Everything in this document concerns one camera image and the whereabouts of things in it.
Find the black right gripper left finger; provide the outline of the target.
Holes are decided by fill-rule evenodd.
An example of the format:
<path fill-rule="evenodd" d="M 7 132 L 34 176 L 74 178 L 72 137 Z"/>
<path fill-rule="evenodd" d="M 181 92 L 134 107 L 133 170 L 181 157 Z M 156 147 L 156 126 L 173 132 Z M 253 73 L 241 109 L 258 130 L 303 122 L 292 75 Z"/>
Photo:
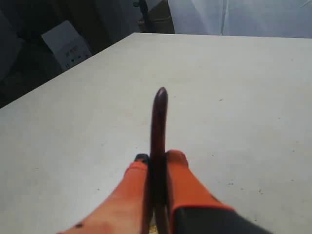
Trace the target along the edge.
<path fill-rule="evenodd" d="M 113 192 L 64 234 L 147 234 L 149 156 L 138 154 Z"/>

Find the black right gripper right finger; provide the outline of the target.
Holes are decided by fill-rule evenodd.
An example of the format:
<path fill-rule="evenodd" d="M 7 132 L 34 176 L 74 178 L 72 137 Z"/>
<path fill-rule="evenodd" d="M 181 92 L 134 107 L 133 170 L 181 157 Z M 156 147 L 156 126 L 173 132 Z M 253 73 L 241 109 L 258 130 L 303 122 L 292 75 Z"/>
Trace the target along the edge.
<path fill-rule="evenodd" d="M 216 199 L 191 172 L 186 156 L 181 151 L 169 150 L 166 158 L 171 233 L 268 233 L 240 216 L 231 206 Z"/>

